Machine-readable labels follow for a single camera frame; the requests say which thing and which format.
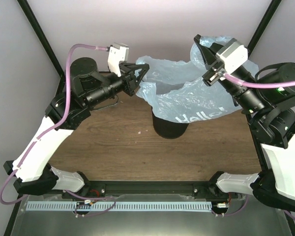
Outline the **light blue plastic trash bag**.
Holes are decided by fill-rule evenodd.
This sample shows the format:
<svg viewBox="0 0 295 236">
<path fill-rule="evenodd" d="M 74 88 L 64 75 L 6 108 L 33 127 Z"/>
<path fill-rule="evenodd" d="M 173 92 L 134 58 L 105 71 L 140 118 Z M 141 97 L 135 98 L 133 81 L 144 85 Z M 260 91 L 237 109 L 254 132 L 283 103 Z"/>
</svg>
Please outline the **light blue plastic trash bag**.
<svg viewBox="0 0 295 236">
<path fill-rule="evenodd" d="M 140 82 L 136 95 L 144 99 L 153 114 L 174 123 L 191 123 L 219 118 L 241 110 L 220 83 L 208 87 L 202 75 L 205 63 L 193 44 L 190 59 L 185 62 L 142 56 L 136 64 L 148 64 L 149 70 Z"/>
</svg>

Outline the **black mesh trash bin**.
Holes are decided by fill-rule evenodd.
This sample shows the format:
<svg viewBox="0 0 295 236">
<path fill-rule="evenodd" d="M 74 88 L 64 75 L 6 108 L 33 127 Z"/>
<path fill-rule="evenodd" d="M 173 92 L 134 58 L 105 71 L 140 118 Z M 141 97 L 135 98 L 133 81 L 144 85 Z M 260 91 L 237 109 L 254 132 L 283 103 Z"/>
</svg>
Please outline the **black mesh trash bin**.
<svg viewBox="0 0 295 236">
<path fill-rule="evenodd" d="M 177 139 L 181 137 L 189 125 L 188 123 L 175 123 L 167 121 L 156 117 L 153 111 L 151 111 L 151 113 L 154 131 L 160 137 L 165 139 Z"/>
</svg>

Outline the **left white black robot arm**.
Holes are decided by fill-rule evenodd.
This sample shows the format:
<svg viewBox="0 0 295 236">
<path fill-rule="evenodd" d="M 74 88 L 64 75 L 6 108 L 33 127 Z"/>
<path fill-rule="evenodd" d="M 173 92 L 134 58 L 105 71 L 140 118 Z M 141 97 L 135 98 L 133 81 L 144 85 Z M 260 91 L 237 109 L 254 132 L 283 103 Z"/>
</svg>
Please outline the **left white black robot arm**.
<svg viewBox="0 0 295 236">
<path fill-rule="evenodd" d="M 16 171 L 14 188 L 23 195 L 43 195 L 52 190 L 68 190 L 84 199 L 90 194 L 89 180 L 82 172 L 61 171 L 49 164 L 50 158 L 95 107 L 124 92 L 133 96 L 149 70 L 148 64 L 119 63 L 121 75 L 102 75 L 92 58 L 78 58 L 70 66 L 70 99 L 66 92 L 57 94 L 45 111 L 30 151 L 15 161 L 6 161 L 8 174 Z"/>
</svg>

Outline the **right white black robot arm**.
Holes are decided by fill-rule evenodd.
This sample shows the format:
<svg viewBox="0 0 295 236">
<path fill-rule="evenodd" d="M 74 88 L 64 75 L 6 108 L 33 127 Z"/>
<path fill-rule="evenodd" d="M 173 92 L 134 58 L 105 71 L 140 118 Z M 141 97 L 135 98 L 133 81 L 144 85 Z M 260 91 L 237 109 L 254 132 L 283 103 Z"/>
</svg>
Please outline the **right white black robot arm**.
<svg viewBox="0 0 295 236">
<path fill-rule="evenodd" d="M 194 37 L 206 68 L 204 84 L 219 83 L 242 112 L 251 115 L 251 134 L 270 162 L 257 174 L 217 172 L 209 194 L 214 198 L 228 192 L 252 195 L 266 206 L 295 212 L 295 63 L 269 65 L 266 75 L 252 75 L 243 66 L 247 48 L 238 40 L 204 46 L 202 39 Z"/>
</svg>

